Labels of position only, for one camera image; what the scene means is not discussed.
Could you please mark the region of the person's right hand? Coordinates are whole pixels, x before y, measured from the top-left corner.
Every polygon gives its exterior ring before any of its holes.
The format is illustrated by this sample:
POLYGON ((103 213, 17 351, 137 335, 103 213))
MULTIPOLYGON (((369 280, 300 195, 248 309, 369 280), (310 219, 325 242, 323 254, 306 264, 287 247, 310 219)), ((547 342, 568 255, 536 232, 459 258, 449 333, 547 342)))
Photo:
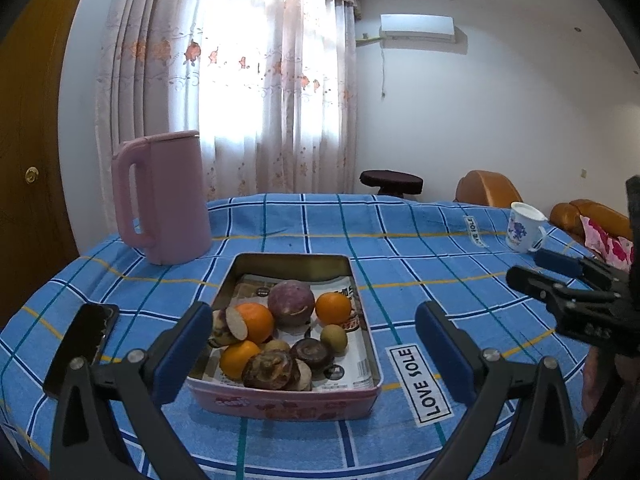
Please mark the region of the person's right hand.
POLYGON ((582 434, 596 440, 616 434, 638 405, 639 359, 591 347, 582 385, 582 434))

